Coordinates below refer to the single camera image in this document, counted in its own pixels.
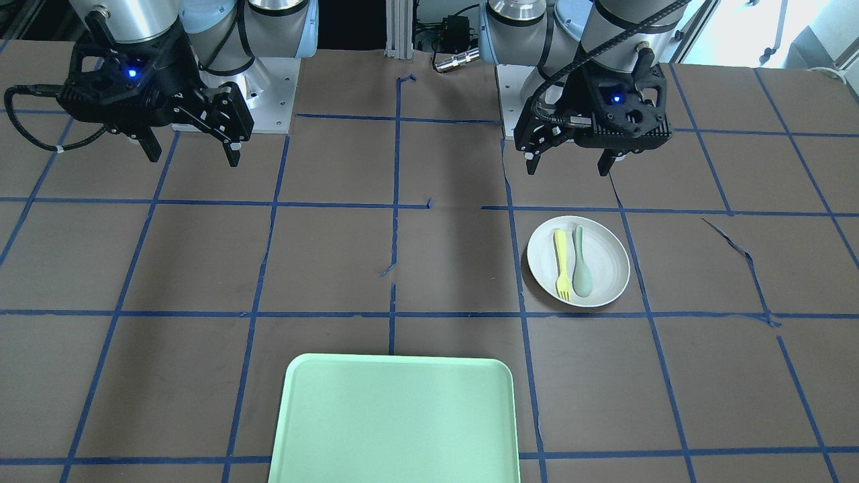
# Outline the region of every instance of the plastic fork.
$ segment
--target plastic fork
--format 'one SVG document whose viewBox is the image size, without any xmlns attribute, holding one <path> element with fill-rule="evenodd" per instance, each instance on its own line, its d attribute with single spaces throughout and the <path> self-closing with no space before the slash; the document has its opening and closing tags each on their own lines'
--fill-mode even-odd
<svg viewBox="0 0 859 483">
<path fill-rule="evenodd" d="M 567 277 L 567 234 L 562 229 L 556 229 L 553 235 L 555 237 L 555 253 L 557 254 L 555 290 L 557 290 L 558 297 L 569 302 L 573 286 L 570 277 Z"/>
</svg>

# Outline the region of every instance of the green tray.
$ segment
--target green tray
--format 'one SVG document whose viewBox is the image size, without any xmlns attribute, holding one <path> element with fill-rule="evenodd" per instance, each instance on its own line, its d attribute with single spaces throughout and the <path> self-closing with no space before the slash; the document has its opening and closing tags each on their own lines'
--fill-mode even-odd
<svg viewBox="0 0 859 483">
<path fill-rule="evenodd" d="M 518 483 L 513 377 L 495 359 L 303 354 L 269 483 Z"/>
</svg>

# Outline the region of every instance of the table surface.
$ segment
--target table surface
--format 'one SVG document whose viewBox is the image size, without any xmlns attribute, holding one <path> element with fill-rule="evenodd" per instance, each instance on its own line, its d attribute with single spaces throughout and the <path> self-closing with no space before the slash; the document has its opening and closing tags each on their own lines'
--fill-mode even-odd
<svg viewBox="0 0 859 483">
<path fill-rule="evenodd" d="M 69 53 L 4 42 L 0 85 Z M 291 133 L 238 168 L 0 121 L 0 481 L 265 481 L 305 352 L 503 361 L 526 483 L 859 480 L 859 107 L 815 72 L 664 71 L 674 138 L 608 178 L 572 144 L 528 176 L 492 66 L 420 52 L 303 60 Z M 94 129 L 16 105 L 50 143 Z M 528 270 L 567 214 L 630 254 L 614 303 Z"/>
</svg>

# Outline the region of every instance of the fork handle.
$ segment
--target fork handle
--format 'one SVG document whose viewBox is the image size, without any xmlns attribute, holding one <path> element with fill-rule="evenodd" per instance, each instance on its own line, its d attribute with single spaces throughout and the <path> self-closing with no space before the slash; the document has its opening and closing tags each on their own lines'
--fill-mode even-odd
<svg viewBox="0 0 859 483">
<path fill-rule="evenodd" d="M 557 254 L 557 272 L 559 277 L 567 276 L 567 234 L 562 229 L 556 229 L 555 253 Z"/>
</svg>

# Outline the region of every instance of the white mounting plate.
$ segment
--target white mounting plate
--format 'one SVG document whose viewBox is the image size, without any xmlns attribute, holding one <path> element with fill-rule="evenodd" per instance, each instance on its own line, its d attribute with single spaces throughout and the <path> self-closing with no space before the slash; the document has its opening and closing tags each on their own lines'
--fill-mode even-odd
<svg viewBox="0 0 859 483">
<path fill-rule="evenodd" d="M 295 87 L 298 84 L 299 58 L 259 58 L 271 73 L 271 86 L 255 100 L 251 109 L 253 132 L 260 134 L 287 134 L 295 103 Z M 174 124 L 174 131 L 197 131 L 188 124 Z"/>
<path fill-rule="evenodd" d="M 501 115 L 504 117 L 504 138 L 513 139 L 513 128 L 519 122 L 523 102 L 519 97 L 525 79 L 534 70 L 526 65 L 496 65 L 498 80 L 498 100 L 501 103 Z"/>
</svg>

